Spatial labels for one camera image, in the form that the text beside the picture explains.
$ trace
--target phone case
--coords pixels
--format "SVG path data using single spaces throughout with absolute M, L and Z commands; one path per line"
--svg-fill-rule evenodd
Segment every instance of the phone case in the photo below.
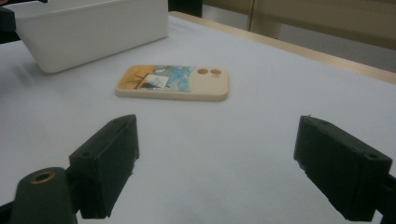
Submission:
M 130 67 L 116 87 L 118 96 L 171 100 L 222 101 L 228 95 L 228 72 L 205 66 Z

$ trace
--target white box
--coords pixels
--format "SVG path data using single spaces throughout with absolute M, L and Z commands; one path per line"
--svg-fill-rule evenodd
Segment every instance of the white box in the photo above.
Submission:
M 166 0 L 49 0 L 8 5 L 39 67 L 60 72 L 168 34 Z

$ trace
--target table surface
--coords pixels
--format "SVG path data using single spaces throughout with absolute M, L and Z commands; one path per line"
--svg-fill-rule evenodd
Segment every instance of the table surface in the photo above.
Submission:
M 136 114 L 134 175 L 111 218 L 79 223 L 348 223 L 292 157 L 299 117 L 325 119 L 395 159 L 390 73 L 169 20 L 164 39 L 54 75 L 22 42 L 0 46 L 0 204 L 24 176 L 68 167 L 108 121 Z M 230 94 L 216 103 L 117 97 L 139 63 L 226 67 Z

